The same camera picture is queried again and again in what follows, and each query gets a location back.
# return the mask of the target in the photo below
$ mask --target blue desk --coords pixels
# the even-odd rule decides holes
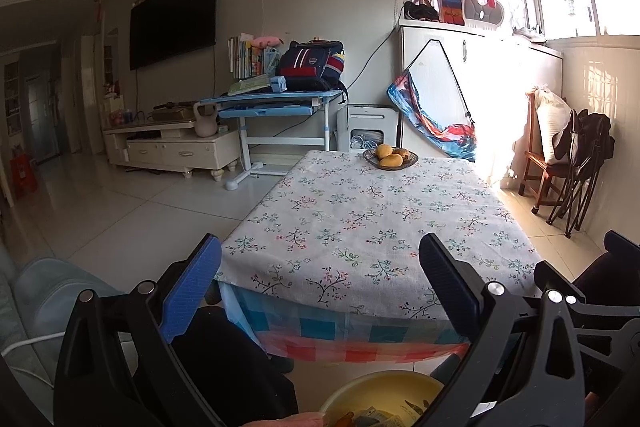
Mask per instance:
[[[340,96],[339,89],[330,91],[286,91],[235,94],[201,100],[194,106],[215,105],[220,118],[238,118],[242,163],[244,172],[226,183],[227,190],[236,190],[238,184],[249,174],[285,176],[286,172],[267,171],[260,162],[252,164],[249,156],[250,145],[323,145],[330,150],[329,103]],[[246,118],[264,116],[310,116],[320,107],[324,110],[324,137],[249,137],[246,133]]]

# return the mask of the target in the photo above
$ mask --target light blue sofa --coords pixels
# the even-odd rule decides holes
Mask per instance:
[[[87,288],[101,297],[121,293],[60,259],[37,259],[18,271],[0,243],[0,351],[18,341],[65,331],[78,294]],[[62,338],[21,346],[4,359],[49,421],[61,345]]]

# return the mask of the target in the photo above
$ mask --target pink stuffed animal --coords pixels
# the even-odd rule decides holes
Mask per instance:
[[[284,44],[284,42],[279,37],[258,37],[251,41],[252,48],[259,48],[261,50],[275,48],[281,44]]]

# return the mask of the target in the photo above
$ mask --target red stool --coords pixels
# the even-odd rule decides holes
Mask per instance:
[[[20,198],[25,190],[35,192],[38,188],[36,176],[29,163],[29,157],[21,154],[11,160],[11,174],[14,180],[15,197]]]

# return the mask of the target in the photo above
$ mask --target black tv screen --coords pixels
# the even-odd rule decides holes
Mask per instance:
[[[131,10],[131,70],[215,43],[216,0],[146,0]]]

